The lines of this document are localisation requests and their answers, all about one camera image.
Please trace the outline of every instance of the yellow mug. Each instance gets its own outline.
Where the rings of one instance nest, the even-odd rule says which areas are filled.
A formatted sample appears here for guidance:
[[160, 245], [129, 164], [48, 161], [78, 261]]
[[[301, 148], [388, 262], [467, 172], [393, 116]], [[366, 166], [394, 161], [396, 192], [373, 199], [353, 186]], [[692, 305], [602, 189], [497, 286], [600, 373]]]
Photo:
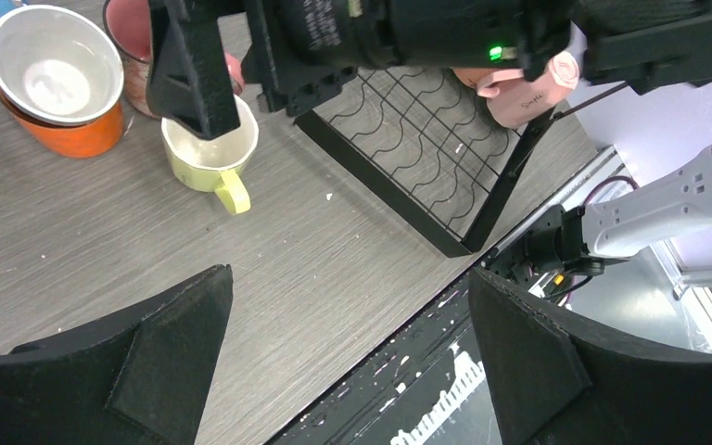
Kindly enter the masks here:
[[239, 175], [258, 145], [258, 123], [247, 102], [234, 96], [241, 126], [213, 141], [196, 138], [178, 123], [162, 119], [162, 140], [173, 175], [198, 192], [215, 193], [232, 214], [251, 207]]

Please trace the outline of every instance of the mug handle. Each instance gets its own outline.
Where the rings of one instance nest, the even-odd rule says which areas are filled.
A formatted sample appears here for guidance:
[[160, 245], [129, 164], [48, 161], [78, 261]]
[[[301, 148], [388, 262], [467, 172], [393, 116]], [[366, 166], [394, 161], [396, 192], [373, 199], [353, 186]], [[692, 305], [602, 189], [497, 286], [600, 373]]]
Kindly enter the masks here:
[[214, 193], [222, 201], [225, 208], [232, 215], [238, 215], [249, 210], [252, 206], [249, 202], [249, 193], [238, 173], [235, 170], [226, 170], [221, 173], [222, 185], [218, 186]]
[[485, 76], [477, 84], [477, 95], [494, 99], [501, 93], [499, 83], [511, 81], [514, 79], [522, 79], [525, 73], [522, 70], [500, 70]]

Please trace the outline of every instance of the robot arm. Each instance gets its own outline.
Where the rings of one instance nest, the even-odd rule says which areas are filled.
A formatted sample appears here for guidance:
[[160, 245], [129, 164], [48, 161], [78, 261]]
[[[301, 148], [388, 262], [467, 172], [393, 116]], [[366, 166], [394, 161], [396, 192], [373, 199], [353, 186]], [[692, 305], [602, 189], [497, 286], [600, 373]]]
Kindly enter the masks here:
[[628, 258], [657, 241], [712, 227], [712, 146], [675, 172], [585, 208], [583, 241], [594, 257]]
[[585, 32], [591, 83], [643, 94], [712, 80], [712, 0], [149, 0], [148, 105], [204, 139], [238, 127], [217, 19], [246, 12], [248, 83], [298, 116], [359, 67], [520, 68], [530, 81]]
[[712, 146], [623, 197], [564, 214], [530, 231], [517, 262], [536, 272], [596, 275], [654, 242], [712, 227]]

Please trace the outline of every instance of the red wire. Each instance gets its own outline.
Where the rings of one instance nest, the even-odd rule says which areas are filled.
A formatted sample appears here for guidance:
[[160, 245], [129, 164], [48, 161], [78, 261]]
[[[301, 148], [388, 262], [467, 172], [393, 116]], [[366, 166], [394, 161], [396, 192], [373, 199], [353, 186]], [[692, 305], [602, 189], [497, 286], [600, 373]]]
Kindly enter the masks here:
[[601, 181], [598, 185], [596, 185], [593, 190], [588, 194], [587, 197], [585, 197], [585, 200], [582, 201], [583, 206], [587, 206], [591, 204], [591, 201], [596, 197], [596, 195], [599, 195], [599, 192], [604, 190], [605, 187], [612, 183], [626, 183], [631, 186], [632, 190], [637, 190], [640, 188], [640, 185], [637, 184], [637, 181], [633, 180], [632, 178], [629, 178], [628, 176], [613, 176], [610, 178], [605, 179], [604, 181]]

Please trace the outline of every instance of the gray table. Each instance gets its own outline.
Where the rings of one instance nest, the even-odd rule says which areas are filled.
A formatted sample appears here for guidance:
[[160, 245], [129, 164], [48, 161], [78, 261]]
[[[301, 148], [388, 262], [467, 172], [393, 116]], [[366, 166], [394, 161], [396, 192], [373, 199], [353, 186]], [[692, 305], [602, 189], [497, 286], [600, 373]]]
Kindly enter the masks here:
[[[101, 23], [99, 2], [52, 3]], [[226, 26], [243, 56], [243, 20]], [[235, 303], [199, 443], [263, 443], [474, 260], [442, 257], [283, 115], [260, 116], [254, 205], [236, 218], [172, 177], [156, 121], [126, 119], [105, 156], [64, 159], [0, 107], [0, 353], [229, 263]], [[594, 154], [576, 120], [559, 123], [490, 242]]]

